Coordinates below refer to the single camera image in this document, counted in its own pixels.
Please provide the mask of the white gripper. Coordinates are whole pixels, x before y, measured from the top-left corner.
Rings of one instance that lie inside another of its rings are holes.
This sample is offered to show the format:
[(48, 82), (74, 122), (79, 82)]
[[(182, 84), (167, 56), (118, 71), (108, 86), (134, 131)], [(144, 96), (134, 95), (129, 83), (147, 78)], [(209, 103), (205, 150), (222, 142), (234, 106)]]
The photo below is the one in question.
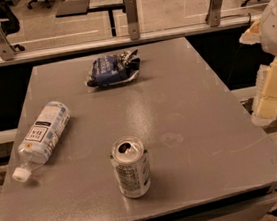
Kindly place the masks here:
[(252, 105), (252, 123), (270, 125), (277, 118), (277, 0), (271, 0), (261, 19), (241, 34), (239, 42), (245, 45), (260, 43), (264, 52), (276, 56), (270, 65), (260, 65), (256, 76), (256, 96)]

